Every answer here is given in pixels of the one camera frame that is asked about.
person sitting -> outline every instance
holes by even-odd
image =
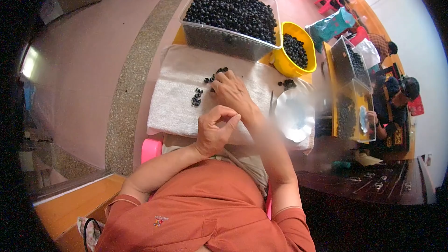
[[[376,128],[376,142],[372,143],[374,148],[384,145],[384,139],[403,127],[408,115],[406,105],[419,96],[420,84],[414,77],[397,80],[380,75],[372,85],[374,112],[367,111],[367,119]]]
[[[381,65],[385,58],[398,53],[397,45],[392,41],[387,41],[384,36],[375,33],[369,33],[369,40],[375,46],[379,54],[379,64]]]
[[[199,117],[194,143],[145,162],[126,178],[106,208],[95,251],[315,251],[282,136],[232,70],[216,74],[211,86],[224,106]],[[216,159],[240,121],[269,175],[272,221],[253,178]]]

yellow plastic bowl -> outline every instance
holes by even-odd
[[[304,29],[295,23],[291,22],[283,22],[281,24],[283,35],[289,34],[292,37],[297,38],[298,40],[303,42],[303,48],[305,49],[306,56],[308,58],[308,65],[306,69],[301,69],[297,66],[285,53],[284,48],[282,47],[279,50],[274,50],[275,61],[274,66],[277,70],[290,78],[300,77],[304,74],[312,73],[316,70],[316,51],[314,48],[314,43],[311,40],[311,37],[306,33]]]

black cable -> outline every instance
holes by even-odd
[[[87,225],[89,224],[90,221],[94,221],[95,224],[98,226],[98,230],[99,230],[99,234],[101,234],[101,227],[99,226],[98,222],[94,219],[94,218],[89,218],[86,221],[86,224],[84,225],[84,230],[83,230],[83,238],[84,238],[84,248],[86,249],[86,252],[89,252],[89,249],[87,248],[87,238],[86,238],[86,233],[87,233]]]

pink floor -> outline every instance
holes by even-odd
[[[167,30],[164,33],[162,41],[159,44],[157,53],[153,59],[151,68],[148,73],[147,83],[143,91],[142,102],[140,104],[140,110],[138,112],[137,127],[135,131],[135,144],[134,144],[134,167],[140,165],[141,148],[143,141],[148,137],[147,119],[149,108],[151,104],[151,96],[154,91],[155,82],[157,81],[160,71],[160,52],[163,48],[171,45],[177,30],[181,26],[178,21],[179,14],[182,11],[184,4],[188,0],[183,0],[179,8],[172,17]],[[294,22],[301,27],[310,25],[315,21],[321,20],[324,17],[318,13],[319,7],[314,4],[316,0],[277,0],[280,10],[280,20]],[[320,86],[323,84],[320,73],[320,63],[323,61],[322,55],[317,55],[318,69],[316,74],[313,74],[313,84]]]
[[[126,56],[159,0],[102,0],[35,39],[35,111],[54,142],[104,169],[109,110]]]

shirt logo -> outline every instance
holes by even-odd
[[[168,218],[162,216],[155,216],[154,227],[159,227],[163,222],[168,221]]]

